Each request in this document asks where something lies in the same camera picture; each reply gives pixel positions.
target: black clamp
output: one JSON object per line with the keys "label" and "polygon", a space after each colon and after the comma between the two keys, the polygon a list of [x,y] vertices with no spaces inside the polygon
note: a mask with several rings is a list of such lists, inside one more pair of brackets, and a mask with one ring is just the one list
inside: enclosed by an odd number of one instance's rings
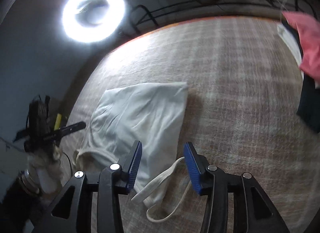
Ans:
{"label": "black clamp", "polygon": [[98,192],[97,232],[124,232],[118,195],[127,195],[133,189],[141,156],[142,144],[135,141],[127,155],[102,172],[76,172],[50,204],[32,232],[91,232],[93,192]]}
{"label": "black clamp", "polygon": [[225,173],[196,153],[191,142],[184,157],[193,189],[207,195],[201,233],[227,232],[228,193],[234,195],[234,233],[289,233],[289,230],[259,183],[249,172]]}

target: beige carpet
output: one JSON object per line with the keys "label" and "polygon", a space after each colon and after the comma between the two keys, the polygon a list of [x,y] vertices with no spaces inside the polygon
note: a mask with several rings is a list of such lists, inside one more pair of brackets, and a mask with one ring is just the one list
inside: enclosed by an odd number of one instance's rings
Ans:
{"label": "beige carpet", "polygon": [[[143,82],[187,82],[188,103],[180,133],[199,154],[225,172],[251,172],[291,232],[302,232],[320,207],[320,138],[296,116],[302,87],[293,56],[276,23],[249,17],[191,21],[160,29],[107,55],[82,90],[68,123],[89,123],[106,89]],[[72,157],[85,131],[61,143]],[[65,178],[70,174],[63,161]],[[89,159],[87,170],[96,169]],[[163,210],[170,212],[188,183],[181,164]],[[199,232],[206,197],[190,190],[176,216],[161,224],[146,218],[143,204],[121,196],[125,232]]]}

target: red towel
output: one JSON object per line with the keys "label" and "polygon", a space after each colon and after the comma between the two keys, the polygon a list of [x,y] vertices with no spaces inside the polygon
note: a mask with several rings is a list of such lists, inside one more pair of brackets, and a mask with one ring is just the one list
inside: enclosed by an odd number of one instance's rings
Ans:
{"label": "red towel", "polygon": [[291,27],[299,33],[303,51],[299,69],[320,83],[320,23],[302,12],[283,12]]}

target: white cloth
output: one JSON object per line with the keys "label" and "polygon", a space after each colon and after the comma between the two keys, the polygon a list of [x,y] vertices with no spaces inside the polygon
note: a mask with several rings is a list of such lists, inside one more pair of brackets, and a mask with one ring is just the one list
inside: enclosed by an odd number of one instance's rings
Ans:
{"label": "white cloth", "polygon": [[294,59],[296,60],[296,63],[299,67],[299,65],[302,62],[300,49],[298,46],[298,43],[294,36],[281,24],[277,24],[277,30],[279,37],[283,40],[283,42],[287,45],[288,49],[292,53]]}
{"label": "white cloth", "polygon": [[83,154],[89,153],[107,167],[128,153],[135,140],[140,140],[142,158],[134,201],[143,201],[148,208],[159,204],[167,190],[167,178],[176,166],[173,164],[187,96],[187,83],[143,83],[105,91],[91,116],[81,148],[74,155],[76,166],[81,167]]}

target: gray wall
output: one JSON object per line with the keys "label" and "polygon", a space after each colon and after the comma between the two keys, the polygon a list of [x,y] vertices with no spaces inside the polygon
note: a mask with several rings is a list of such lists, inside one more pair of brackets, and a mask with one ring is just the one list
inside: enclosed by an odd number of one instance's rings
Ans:
{"label": "gray wall", "polygon": [[23,128],[37,94],[61,100],[81,66],[110,40],[70,40],[61,15],[68,0],[16,0],[0,25],[0,136]]}

